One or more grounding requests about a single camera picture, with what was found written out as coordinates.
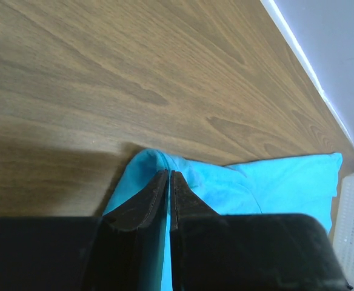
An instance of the turquoise fabric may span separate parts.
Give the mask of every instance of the turquoise fabric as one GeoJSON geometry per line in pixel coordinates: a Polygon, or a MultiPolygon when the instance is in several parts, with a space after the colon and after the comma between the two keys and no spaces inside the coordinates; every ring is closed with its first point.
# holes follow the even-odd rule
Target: turquoise fabric
{"type": "MultiPolygon", "coordinates": [[[[328,232],[341,163],[341,154],[332,153],[220,167],[143,150],[127,165],[104,213],[139,192],[158,170],[167,169],[181,172],[189,187],[219,214],[304,213],[328,232]]],[[[162,291],[172,290],[169,228],[168,214],[162,291]]]]}

